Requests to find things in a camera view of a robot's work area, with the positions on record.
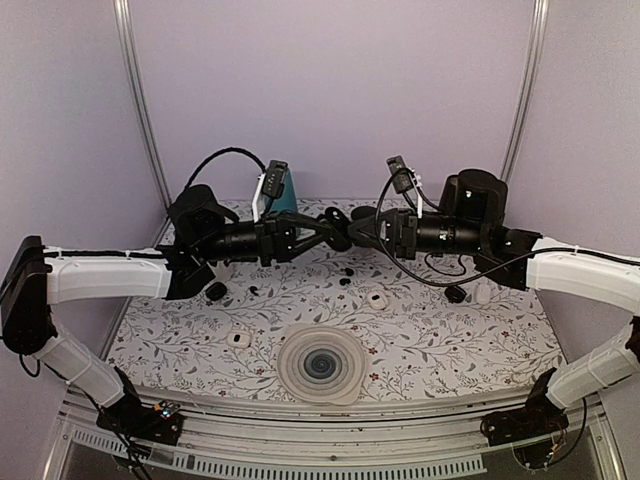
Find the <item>black cable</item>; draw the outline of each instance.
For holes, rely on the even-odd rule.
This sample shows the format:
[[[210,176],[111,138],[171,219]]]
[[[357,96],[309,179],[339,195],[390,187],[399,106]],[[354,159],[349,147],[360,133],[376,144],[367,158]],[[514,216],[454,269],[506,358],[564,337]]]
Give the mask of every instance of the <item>black cable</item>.
[[[569,455],[571,455],[573,453],[573,451],[576,449],[576,447],[578,446],[578,444],[580,443],[580,440],[582,439],[582,436],[584,435],[584,431],[587,427],[587,399],[583,398],[582,399],[582,425],[580,427],[580,431],[578,432],[578,436],[576,437],[576,440],[573,442],[573,445],[571,445],[571,448],[569,448],[569,450],[566,451],[566,453],[558,458],[557,460],[553,460],[551,459],[551,461],[544,466],[541,467],[534,467],[534,468],[528,468],[528,470],[545,470],[549,467],[553,467],[554,465],[557,465],[558,463],[562,462],[564,459],[566,459]]]
[[[32,372],[27,368],[27,365],[24,363],[24,357],[20,354],[20,366],[24,370],[24,372],[29,375],[31,378],[38,378],[40,376],[40,360],[36,360],[36,371]]]
[[[462,255],[458,255],[458,265],[462,267],[462,271],[459,273],[443,272],[442,270],[438,270],[429,262],[429,257],[432,255],[433,253],[427,253],[424,256],[424,263],[434,272],[439,273],[440,275],[446,275],[447,277],[464,277],[467,274],[467,267],[462,263]]]
[[[271,211],[271,208],[273,208],[273,202],[275,202],[275,199],[273,197],[269,197],[269,200],[267,201],[267,206],[264,207],[264,212],[262,212],[262,215],[260,215],[261,218],[266,217],[267,214]]]
[[[382,204],[385,200],[385,197],[387,196],[387,192],[389,191],[389,187],[391,186],[391,184],[393,183],[393,180],[395,180],[395,178],[405,172],[410,172],[411,170],[409,170],[408,168],[401,168],[399,170],[396,170],[393,175],[391,175],[391,177],[389,177],[389,180],[387,180],[387,183],[385,184],[384,188],[382,189],[382,192],[380,193],[380,197],[378,198],[378,205],[376,206],[376,213],[374,216],[374,232],[376,239],[378,240],[378,245],[380,246],[380,249],[382,250],[382,252],[389,258],[389,260],[391,260],[391,262],[398,267],[400,270],[402,270],[404,273],[406,273],[409,277],[413,278],[414,280],[416,280],[417,282],[423,283],[425,285],[428,285],[430,287],[439,287],[439,288],[446,288],[446,287],[456,287],[458,285],[464,285],[466,283],[469,282],[473,282],[474,280],[478,280],[479,278],[482,278],[486,275],[490,275],[493,272],[497,272],[498,270],[507,267],[513,263],[519,262],[521,260],[525,260],[528,258],[533,258],[536,255],[539,255],[541,253],[552,253],[552,252],[563,252],[563,253],[573,253],[573,254],[580,254],[580,255],[589,255],[592,257],[597,257],[597,258],[602,258],[604,260],[609,260],[612,262],[616,262],[616,263],[621,263],[623,265],[630,265],[630,266],[634,266],[634,267],[640,267],[640,262],[637,262],[635,260],[628,260],[626,258],[620,258],[620,257],[615,257],[613,255],[608,255],[606,253],[601,253],[601,252],[594,252],[592,250],[583,250],[583,249],[579,249],[579,248],[569,248],[569,247],[549,247],[549,248],[541,248],[540,250],[534,250],[531,252],[527,252],[524,255],[520,255],[518,257],[514,257],[511,260],[507,260],[505,262],[502,262],[498,265],[496,265],[493,268],[490,268],[489,270],[485,271],[485,272],[481,272],[478,273],[476,275],[473,275],[471,277],[468,278],[464,278],[462,280],[457,280],[455,282],[446,282],[446,283],[439,283],[439,282],[434,282],[431,280],[428,280],[426,278],[422,278],[419,275],[416,275],[415,273],[413,273],[411,270],[409,270],[407,267],[405,267],[404,265],[402,265],[402,263],[400,263],[394,255],[391,255],[391,253],[389,252],[389,250],[387,249],[386,245],[384,244],[384,242],[382,241],[382,238],[380,237],[380,235],[377,233],[378,230],[378,225],[380,224],[380,213],[382,211]]]
[[[436,205],[435,203],[433,203],[431,200],[429,200],[427,198],[427,196],[424,194],[424,192],[422,191],[422,189],[420,187],[416,187],[416,190],[418,190],[418,194],[422,197],[422,201],[424,203],[426,203],[427,205],[429,205],[431,208],[433,208],[436,212],[440,212],[441,209],[438,205]]]
[[[98,415],[102,415],[103,414],[103,409],[100,405],[98,405],[98,402],[96,402],[89,394],[87,394],[86,392],[83,392],[85,394],[85,396],[89,399],[89,401],[93,404],[94,408],[96,409],[96,411],[98,412]],[[151,475],[149,475],[149,472],[147,471],[147,469],[144,467],[144,465],[142,464],[142,462],[140,461],[140,457],[138,456],[138,454],[134,451],[132,451],[132,446],[135,445],[135,442],[132,442],[131,439],[129,439],[128,441],[125,440],[122,435],[117,432],[116,430],[111,430],[116,437],[118,437],[118,440],[120,441],[120,443],[122,443],[122,445],[124,445],[125,451],[127,452],[127,457],[129,459],[129,463],[135,465],[135,468],[139,468],[140,471],[144,474],[144,479],[138,475],[138,472],[135,471],[135,468],[130,468],[129,471],[136,477],[136,479],[138,480],[153,480],[151,478]]]
[[[416,204],[413,203],[413,200],[411,200],[411,197],[409,196],[409,194],[407,192],[402,192],[402,197],[404,198],[404,201],[409,204],[409,206],[411,207],[411,209],[414,212],[418,211],[418,208],[416,207]]]
[[[267,171],[267,167],[265,167],[264,163],[262,163],[262,160],[260,160],[257,156],[255,156],[249,150],[245,150],[244,148],[239,148],[239,147],[227,147],[227,148],[223,148],[222,150],[218,150],[217,152],[214,152],[211,155],[209,155],[207,158],[205,158],[200,163],[200,165],[198,165],[198,167],[193,171],[193,173],[191,174],[191,177],[189,177],[189,180],[187,181],[187,184],[184,186],[184,189],[186,190],[193,184],[194,180],[200,174],[200,172],[204,167],[206,167],[211,161],[213,161],[214,159],[218,158],[221,155],[224,155],[225,153],[239,153],[241,155],[244,155],[245,157],[249,157],[251,160],[254,161],[256,165],[260,167],[260,170],[262,170],[262,173],[265,173]]]
[[[163,260],[165,256],[161,253],[127,252],[122,250],[60,250],[51,251],[44,254],[45,258],[56,257],[129,257],[146,258],[151,260]]]

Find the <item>floral tablecloth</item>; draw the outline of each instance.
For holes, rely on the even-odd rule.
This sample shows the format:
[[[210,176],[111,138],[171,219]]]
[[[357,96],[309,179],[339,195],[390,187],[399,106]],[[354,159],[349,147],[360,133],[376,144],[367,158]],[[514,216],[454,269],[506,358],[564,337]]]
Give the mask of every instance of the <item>floral tablecloth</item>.
[[[302,213],[327,206],[348,214],[356,200],[300,200]],[[227,206],[250,218],[247,202]],[[172,238],[167,232],[165,242]],[[459,270],[456,256],[432,258],[446,271]],[[473,262],[464,259],[470,272]],[[421,275],[446,277],[422,261],[407,262]],[[342,286],[345,268],[354,271]],[[491,302],[468,295],[451,304],[442,289],[400,273],[382,254],[353,248],[337,253],[317,247],[289,264],[262,268],[232,264],[227,296],[211,302],[204,293],[186,301],[135,298],[109,353],[134,383],[163,389],[244,399],[294,402],[280,385],[276,357],[287,327],[295,324],[349,330],[370,359],[361,402],[416,400],[489,392],[530,385],[535,376],[563,362],[551,325],[535,293],[491,286]],[[383,291],[390,304],[371,308],[366,295]],[[247,349],[226,343],[232,329],[251,333]]]

